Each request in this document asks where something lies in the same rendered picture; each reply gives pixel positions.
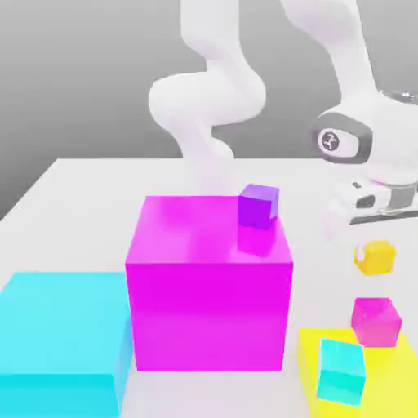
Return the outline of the small orange cube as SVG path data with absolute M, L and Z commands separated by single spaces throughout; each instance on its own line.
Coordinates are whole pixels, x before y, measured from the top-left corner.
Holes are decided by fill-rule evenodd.
M 387 240 L 375 240 L 364 245 L 364 261 L 355 259 L 354 263 L 366 276 L 376 276 L 390 273 L 396 256 L 395 247 Z

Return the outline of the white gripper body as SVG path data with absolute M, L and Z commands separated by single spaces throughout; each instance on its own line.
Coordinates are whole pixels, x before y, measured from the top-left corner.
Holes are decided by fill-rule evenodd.
M 354 216 L 340 208 L 331 208 L 324 213 L 322 225 L 324 235 L 332 243 L 354 246 L 389 239 L 398 227 L 418 227 L 418 210 Z

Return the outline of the large yellow box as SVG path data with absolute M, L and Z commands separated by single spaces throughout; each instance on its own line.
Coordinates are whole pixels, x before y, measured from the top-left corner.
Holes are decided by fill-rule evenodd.
M 361 404 L 316 398 L 320 340 L 357 341 L 351 329 L 301 328 L 297 364 L 309 418 L 418 418 L 418 357 L 403 333 L 394 348 L 366 348 L 367 380 Z

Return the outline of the small cyan cube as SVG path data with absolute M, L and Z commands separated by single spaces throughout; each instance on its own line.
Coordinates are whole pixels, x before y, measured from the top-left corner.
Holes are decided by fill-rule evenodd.
M 358 407 L 367 380 L 360 344 L 321 339 L 317 361 L 318 399 Z

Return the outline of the small pink cube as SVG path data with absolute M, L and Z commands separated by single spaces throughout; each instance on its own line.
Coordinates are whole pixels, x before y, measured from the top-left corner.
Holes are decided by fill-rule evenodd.
M 398 342 L 402 319 L 390 298 L 358 297 L 354 301 L 351 327 L 364 347 L 393 348 Z

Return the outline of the large magenta box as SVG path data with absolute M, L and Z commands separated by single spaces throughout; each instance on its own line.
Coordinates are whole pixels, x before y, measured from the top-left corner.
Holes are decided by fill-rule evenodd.
M 148 196 L 126 258 L 141 371 L 282 369 L 293 259 L 235 196 Z

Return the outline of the small purple cube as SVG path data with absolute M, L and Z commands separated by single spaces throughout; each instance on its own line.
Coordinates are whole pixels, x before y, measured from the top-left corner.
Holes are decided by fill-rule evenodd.
M 278 216 L 278 199 L 278 188 L 248 184 L 238 196 L 238 223 L 268 229 Z

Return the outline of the large cyan box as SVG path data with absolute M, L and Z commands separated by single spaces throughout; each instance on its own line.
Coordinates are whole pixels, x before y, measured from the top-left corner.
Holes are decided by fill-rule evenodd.
M 0 418 L 119 418 L 132 354 L 123 272 L 16 272 L 0 290 Z

